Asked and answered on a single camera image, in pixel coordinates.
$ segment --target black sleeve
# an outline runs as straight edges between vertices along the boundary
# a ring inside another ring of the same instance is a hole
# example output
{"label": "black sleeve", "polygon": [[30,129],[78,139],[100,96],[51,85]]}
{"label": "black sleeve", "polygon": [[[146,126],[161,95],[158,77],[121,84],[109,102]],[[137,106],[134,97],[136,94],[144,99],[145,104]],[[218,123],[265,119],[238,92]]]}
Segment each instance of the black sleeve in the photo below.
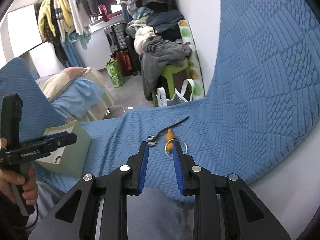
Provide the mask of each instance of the black sleeve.
{"label": "black sleeve", "polygon": [[21,215],[17,205],[11,203],[6,196],[0,193],[0,239],[27,239],[25,230],[14,229],[14,227],[25,227],[28,219],[29,217]]}

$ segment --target green carton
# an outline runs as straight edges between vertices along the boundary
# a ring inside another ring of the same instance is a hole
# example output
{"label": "green carton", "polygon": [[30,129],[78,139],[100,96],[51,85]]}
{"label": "green carton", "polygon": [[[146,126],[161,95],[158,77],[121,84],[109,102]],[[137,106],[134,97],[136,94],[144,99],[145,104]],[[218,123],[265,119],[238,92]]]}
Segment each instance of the green carton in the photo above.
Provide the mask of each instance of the green carton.
{"label": "green carton", "polygon": [[109,61],[106,65],[110,80],[114,88],[119,88],[123,86],[124,78],[122,76],[119,64],[116,60]]}
{"label": "green carton", "polygon": [[44,135],[64,131],[75,133],[78,137],[77,142],[75,144],[59,148],[52,152],[50,156],[38,159],[36,162],[51,172],[74,178],[81,178],[91,137],[82,128],[79,121],[73,121],[59,127],[47,128]]}

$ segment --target yellow sweater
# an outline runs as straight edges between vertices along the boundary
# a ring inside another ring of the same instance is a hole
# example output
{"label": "yellow sweater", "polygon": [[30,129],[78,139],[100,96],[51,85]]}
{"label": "yellow sweater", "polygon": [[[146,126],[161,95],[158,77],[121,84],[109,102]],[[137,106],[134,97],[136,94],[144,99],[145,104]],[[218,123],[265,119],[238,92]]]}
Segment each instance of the yellow sweater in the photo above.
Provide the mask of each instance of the yellow sweater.
{"label": "yellow sweater", "polygon": [[73,17],[70,9],[70,5],[66,0],[59,0],[60,7],[62,10],[63,18],[66,21],[68,27],[73,26]]}
{"label": "yellow sweater", "polygon": [[53,36],[56,36],[56,31],[55,31],[54,25],[52,24],[52,21],[51,21],[50,1],[51,0],[44,0],[40,6],[38,27],[39,27],[39,31],[40,31],[41,36],[44,36],[44,18],[45,17],[47,17],[47,19],[48,19],[48,24],[49,24],[50,30],[53,33]]}

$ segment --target silver ring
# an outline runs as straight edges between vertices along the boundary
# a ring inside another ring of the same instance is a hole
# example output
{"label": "silver ring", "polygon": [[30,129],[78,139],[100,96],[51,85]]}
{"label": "silver ring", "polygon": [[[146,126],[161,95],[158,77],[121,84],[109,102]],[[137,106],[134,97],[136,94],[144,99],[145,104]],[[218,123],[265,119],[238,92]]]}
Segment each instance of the silver ring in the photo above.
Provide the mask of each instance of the silver ring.
{"label": "silver ring", "polygon": [[182,142],[182,143],[184,144],[185,148],[186,148],[186,152],[185,152],[184,154],[187,154],[187,153],[188,153],[188,146],[187,146],[187,144],[186,144],[184,141],[182,141],[181,139],[174,138],[174,139],[171,139],[171,140],[167,141],[167,143],[166,143],[165,146],[164,146],[164,153],[165,153],[165,155],[167,155],[168,158],[170,158],[170,159],[173,160],[173,158],[170,157],[169,154],[168,154],[168,152],[167,152],[167,145],[168,145],[168,143],[170,143],[170,142],[172,142],[172,141],[174,141],[174,142]]}

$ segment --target floor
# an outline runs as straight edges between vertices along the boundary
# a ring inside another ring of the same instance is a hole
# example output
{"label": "floor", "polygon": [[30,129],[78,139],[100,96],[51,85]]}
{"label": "floor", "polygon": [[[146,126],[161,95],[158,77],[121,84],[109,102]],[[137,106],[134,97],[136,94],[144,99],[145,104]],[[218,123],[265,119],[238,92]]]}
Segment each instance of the floor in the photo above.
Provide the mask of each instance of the floor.
{"label": "floor", "polygon": [[125,77],[124,85],[120,88],[114,88],[108,72],[102,71],[101,74],[105,78],[105,84],[115,101],[115,106],[133,108],[153,107],[153,103],[144,98],[142,77],[140,75]]}

